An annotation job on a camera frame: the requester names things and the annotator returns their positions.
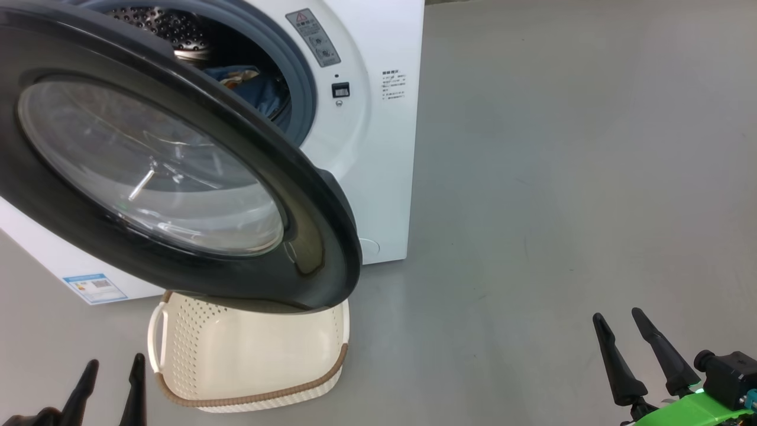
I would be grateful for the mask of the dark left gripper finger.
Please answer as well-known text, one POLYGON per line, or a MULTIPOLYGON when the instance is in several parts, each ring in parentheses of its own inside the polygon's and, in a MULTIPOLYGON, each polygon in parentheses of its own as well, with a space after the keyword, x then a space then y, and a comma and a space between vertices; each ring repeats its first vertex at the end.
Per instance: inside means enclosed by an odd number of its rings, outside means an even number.
POLYGON ((65 403, 64 409, 60 412, 59 425, 79 426, 83 424, 86 404, 94 391, 98 368, 99 361, 97 359, 88 361, 83 374, 65 403))
POLYGON ((130 391, 122 412, 120 426, 147 424, 147 403, 145 390, 145 358, 135 354, 129 374, 130 391))

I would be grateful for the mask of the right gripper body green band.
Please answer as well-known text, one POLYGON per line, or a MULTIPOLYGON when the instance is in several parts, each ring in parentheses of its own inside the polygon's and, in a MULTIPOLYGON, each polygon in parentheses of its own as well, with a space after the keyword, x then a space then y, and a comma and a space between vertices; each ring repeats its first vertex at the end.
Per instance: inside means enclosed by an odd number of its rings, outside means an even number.
POLYGON ((622 425, 755 425, 756 391, 749 390, 736 401, 736 408, 717 402, 705 391, 663 405, 638 421, 622 425))

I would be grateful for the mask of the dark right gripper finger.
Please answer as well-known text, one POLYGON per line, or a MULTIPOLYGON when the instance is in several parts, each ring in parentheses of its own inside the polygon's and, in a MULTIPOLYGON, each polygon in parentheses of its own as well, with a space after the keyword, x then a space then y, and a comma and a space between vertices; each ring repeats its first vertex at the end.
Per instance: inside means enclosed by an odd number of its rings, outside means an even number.
POLYGON ((655 358, 665 375, 665 387, 671 396, 683 398, 693 394, 692 386, 700 383, 700 377, 692 369, 667 337, 657 329, 641 308, 632 308, 632 317, 643 339, 651 345, 655 358))
POLYGON ((603 364, 609 381, 610 393, 614 404, 628 407, 632 421, 655 412, 659 408, 645 400, 648 391, 646 386, 633 375, 616 345, 616 335, 608 326, 604 316, 597 312, 592 317, 594 329, 603 364))

